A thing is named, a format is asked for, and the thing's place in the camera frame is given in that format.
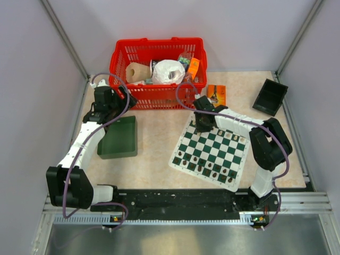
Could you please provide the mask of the green white chess mat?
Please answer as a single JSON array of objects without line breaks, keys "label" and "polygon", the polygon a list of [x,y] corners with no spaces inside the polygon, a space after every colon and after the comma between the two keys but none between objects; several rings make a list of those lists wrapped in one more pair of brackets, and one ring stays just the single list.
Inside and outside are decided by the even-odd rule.
[{"label": "green white chess mat", "polygon": [[239,189],[250,140],[226,129],[196,131],[195,115],[191,113],[169,159],[169,166],[230,192]]}]

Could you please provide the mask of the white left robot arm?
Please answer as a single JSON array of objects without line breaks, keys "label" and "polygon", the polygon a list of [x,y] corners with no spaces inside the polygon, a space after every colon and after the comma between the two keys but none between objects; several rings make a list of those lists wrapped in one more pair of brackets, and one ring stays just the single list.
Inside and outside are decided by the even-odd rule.
[{"label": "white left robot arm", "polygon": [[79,134],[66,156],[46,172],[50,202],[55,207],[87,209],[102,203],[108,210],[120,206],[120,197],[112,185],[92,185],[86,175],[95,149],[107,128],[137,104],[121,83],[116,89],[104,80],[92,83],[94,101],[85,114]]}]

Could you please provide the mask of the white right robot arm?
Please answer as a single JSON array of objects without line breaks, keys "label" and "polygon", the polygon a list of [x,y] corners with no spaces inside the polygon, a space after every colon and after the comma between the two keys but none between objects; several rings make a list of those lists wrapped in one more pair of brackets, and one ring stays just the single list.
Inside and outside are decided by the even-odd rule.
[{"label": "white right robot arm", "polygon": [[273,117],[267,120],[251,118],[224,105],[215,107],[207,96],[195,95],[193,105],[198,132],[219,128],[250,140],[258,169],[250,186],[252,194],[248,196],[248,204],[254,210],[262,209],[268,202],[266,196],[274,188],[278,169],[284,164],[289,168],[288,156],[293,151],[280,122]]}]

